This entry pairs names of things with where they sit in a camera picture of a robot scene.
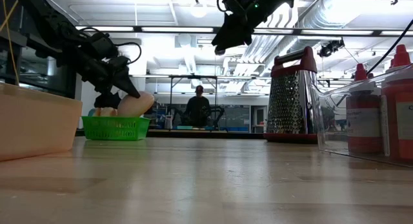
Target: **table surface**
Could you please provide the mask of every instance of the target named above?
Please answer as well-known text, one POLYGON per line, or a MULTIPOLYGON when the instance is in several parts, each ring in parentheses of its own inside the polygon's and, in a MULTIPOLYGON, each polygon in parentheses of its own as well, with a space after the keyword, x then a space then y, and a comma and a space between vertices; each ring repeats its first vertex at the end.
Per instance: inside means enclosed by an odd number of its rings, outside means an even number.
POLYGON ((75 139, 0 163, 0 223, 412 223, 413 171, 262 140, 75 139))

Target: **ceiling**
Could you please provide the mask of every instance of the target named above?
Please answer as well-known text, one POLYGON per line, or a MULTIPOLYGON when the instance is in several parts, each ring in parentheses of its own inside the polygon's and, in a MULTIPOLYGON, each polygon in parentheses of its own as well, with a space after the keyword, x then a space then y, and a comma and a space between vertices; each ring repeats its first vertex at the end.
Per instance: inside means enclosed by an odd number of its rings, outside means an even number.
MULTIPOLYGON (((216 0, 199 0, 200 5, 196 5, 195 0, 49 0, 59 11, 63 12, 75 25, 139 25, 139 26, 221 26, 223 24, 223 13, 216 7, 216 0)), ((295 11, 287 7, 287 10, 276 10, 273 17, 279 21, 270 21, 261 24, 260 27, 293 27, 299 25, 297 19, 315 0, 296 0, 295 11)), ((341 28, 404 28, 413 16, 413 0, 399 0, 398 4, 390 5, 391 0, 338 0, 328 11, 327 15, 331 19, 343 19, 348 12, 355 13, 341 28)), ((231 48, 223 56, 215 56, 214 48, 210 44, 197 44, 200 39, 213 39, 212 34, 194 34, 192 48, 182 47, 177 38, 178 34, 111 34, 114 39, 138 39, 142 45, 142 61, 145 74, 176 74, 191 71, 192 64, 195 64, 195 74, 205 73, 208 66, 212 67, 214 74, 224 74, 226 76, 249 76, 251 73, 263 75, 269 70, 268 62, 272 61, 270 53, 272 49, 280 46, 278 42, 285 41, 280 37, 274 41, 273 45, 265 44, 268 38, 257 38, 257 48, 240 46, 231 48), (247 57, 247 52, 251 50, 255 55, 247 57), (264 60, 259 64, 248 66, 237 66, 237 63, 245 63, 248 59, 264 60)), ((351 77, 352 70, 357 63, 364 63, 366 67, 372 66, 393 44, 396 38, 384 37, 344 37, 345 49, 339 50, 333 56, 321 59, 315 56, 319 76, 323 77, 351 77)), ((313 45, 315 51, 319 50, 322 43, 327 40, 319 39, 313 45)), ((413 49, 413 38, 404 38, 401 43, 406 44, 408 49, 413 49)), ((385 64, 379 66, 376 73, 383 73, 385 64)))

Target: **person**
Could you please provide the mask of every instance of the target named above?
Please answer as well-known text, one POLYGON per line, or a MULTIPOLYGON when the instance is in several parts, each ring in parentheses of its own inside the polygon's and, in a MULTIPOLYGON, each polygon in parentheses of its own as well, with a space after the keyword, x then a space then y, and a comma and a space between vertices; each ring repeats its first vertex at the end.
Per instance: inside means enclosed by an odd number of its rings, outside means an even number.
POLYGON ((189 99, 186 105, 185 115, 189 116, 190 125, 193 127, 204 127, 207 125, 208 117, 211 114, 209 100, 202 96, 204 88, 199 85, 196 87, 196 96, 189 99))

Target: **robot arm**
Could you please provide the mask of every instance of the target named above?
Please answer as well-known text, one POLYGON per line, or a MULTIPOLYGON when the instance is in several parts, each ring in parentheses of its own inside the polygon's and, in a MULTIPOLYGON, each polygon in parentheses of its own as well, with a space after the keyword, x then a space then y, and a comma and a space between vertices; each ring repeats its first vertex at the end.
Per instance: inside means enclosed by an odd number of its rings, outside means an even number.
POLYGON ((212 41, 217 55, 231 47, 251 44, 254 28, 267 21, 283 3, 293 7, 294 0, 223 0, 223 3, 232 14, 225 12, 224 24, 212 41))
POLYGON ((102 93, 97 107, 117 107, 110 92, 116 86, 136 98, 140 97, 129 78, 130 60, 118 56, 117 46, 109 34, 97 31, 90 36, 78 30, 64 15, 52 8, 46 0, 18 0, 35 20, 36 28, 45 42, 62 50, 57 64, 68 65, 102 93))

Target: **bottle label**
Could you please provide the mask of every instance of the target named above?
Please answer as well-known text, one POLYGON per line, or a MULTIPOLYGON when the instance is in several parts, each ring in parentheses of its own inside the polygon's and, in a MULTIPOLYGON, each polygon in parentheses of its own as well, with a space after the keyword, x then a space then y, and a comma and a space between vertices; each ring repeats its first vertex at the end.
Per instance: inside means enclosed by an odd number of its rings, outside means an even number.
POLYGON ((387 96, 381 96, 381 135, 386 156, 390 156, 390 138, 388 136, 387 96))
POLYGON ((396 95, 399 140, 413 140, 413 94, 396 95))
POLYGON ((378 108, 351 108, 347 110, 347 135, 349 137, 380 137, 378 108))

